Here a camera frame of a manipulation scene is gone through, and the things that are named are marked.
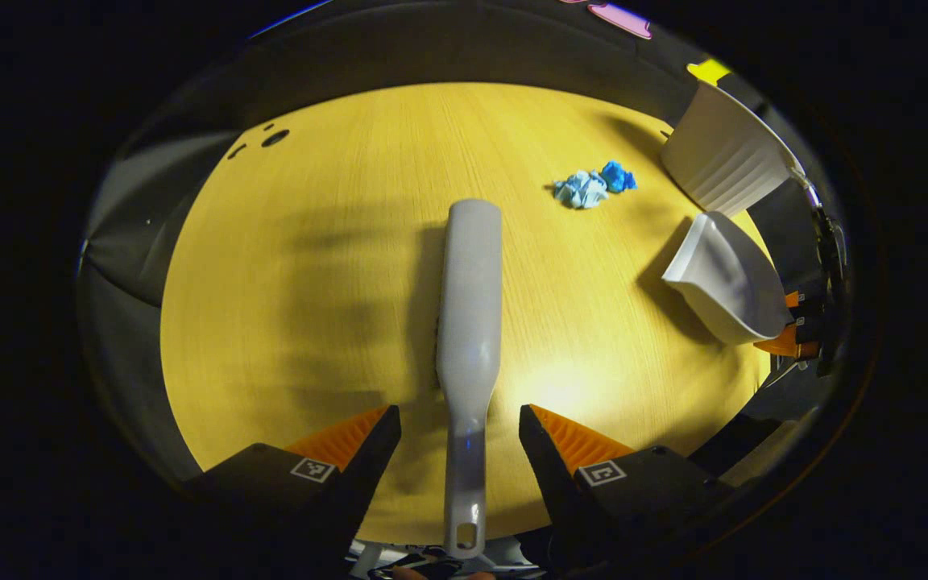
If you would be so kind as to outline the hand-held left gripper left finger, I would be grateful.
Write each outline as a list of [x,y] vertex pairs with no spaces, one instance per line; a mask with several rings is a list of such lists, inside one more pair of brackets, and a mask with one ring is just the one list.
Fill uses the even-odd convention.
[[284,448],[248,445],[185,481],[211,533],[209,577],[345,578],[400,437],[399,408],[383,405]]

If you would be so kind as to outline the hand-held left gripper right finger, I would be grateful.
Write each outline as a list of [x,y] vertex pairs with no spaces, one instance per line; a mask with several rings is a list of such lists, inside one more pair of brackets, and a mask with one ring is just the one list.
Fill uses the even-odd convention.
[[734,488],[665,445],[635,451],[538,405],[520,444],[551,518],[558,577],[663,577],[710,540]]

